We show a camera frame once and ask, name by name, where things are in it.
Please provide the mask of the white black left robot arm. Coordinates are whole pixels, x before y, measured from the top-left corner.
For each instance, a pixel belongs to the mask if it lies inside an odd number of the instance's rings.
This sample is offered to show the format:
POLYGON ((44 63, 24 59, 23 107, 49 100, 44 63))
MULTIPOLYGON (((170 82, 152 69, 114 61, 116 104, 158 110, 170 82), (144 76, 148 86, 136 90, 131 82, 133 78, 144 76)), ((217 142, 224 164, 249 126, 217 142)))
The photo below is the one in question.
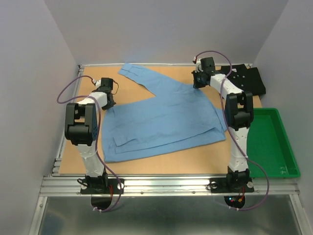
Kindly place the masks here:
POLYGON ((78 179, 82 194, 105 193, 109 191, 106 168, 97 156, 99 121, 97 112, 115 105, 112 78, 93 81, 95 90, 79 102, 66 105, 65 138, 79 151, 85 167, 85 177, 78 179))

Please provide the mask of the light blue long sleeve shirt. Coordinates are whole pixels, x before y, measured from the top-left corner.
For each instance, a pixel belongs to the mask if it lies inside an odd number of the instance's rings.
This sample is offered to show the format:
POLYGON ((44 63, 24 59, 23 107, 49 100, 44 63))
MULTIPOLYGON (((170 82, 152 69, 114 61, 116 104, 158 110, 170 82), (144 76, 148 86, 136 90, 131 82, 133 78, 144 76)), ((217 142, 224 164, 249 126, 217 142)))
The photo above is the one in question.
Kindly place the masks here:
POLYGON ((172 153, 225 140, 222 111, 205 93, 143 66, 124 64, 120 75, 154 97, 108 109, 102 123, 107 162, 172 153))

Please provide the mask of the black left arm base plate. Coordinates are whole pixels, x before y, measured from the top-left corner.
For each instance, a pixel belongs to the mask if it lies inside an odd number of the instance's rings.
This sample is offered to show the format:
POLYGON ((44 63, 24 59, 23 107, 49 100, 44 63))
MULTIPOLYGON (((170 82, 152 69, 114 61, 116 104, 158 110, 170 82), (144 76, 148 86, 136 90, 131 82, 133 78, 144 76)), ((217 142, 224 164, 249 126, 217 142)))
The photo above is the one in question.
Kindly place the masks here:
POLYGON ((117 179, 103 177, 79 178, 77 182, 80 184, 80 193, 83 195, 124 193, 124 179, 121 179, 121 184, 117 179))

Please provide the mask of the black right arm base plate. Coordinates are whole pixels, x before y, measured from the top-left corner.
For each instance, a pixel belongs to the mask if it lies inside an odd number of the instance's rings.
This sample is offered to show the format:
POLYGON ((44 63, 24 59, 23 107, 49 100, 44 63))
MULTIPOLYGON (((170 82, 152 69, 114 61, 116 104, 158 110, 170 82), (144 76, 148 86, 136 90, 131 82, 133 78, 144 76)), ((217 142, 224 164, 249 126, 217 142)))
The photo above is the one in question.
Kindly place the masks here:
POLYGON ((239 193, 254 192, 252 179, 248 180, 227 180, 226 178, 211 178, 206 186, 212 193, 239 193))

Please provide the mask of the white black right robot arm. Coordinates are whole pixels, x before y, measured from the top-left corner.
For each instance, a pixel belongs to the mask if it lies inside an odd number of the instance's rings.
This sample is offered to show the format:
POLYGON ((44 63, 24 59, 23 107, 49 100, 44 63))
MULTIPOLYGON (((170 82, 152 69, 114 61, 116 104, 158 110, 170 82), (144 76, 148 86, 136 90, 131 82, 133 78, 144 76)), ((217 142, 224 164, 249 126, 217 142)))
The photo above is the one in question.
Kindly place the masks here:
POLYGON ((251 177, 246 154, 247 136, 254 119, 253 95, 237 88, 226 75, 217 71, 212 57, 195 57, 193 63, 194 88, 210 86, 219 92, 221 101, 225 101, 223 117, 232 138, 227 174, 211 179, 208 188, 212 193, 233 193, 242 189, 253 192, 253 186, 248 186, 251 177))

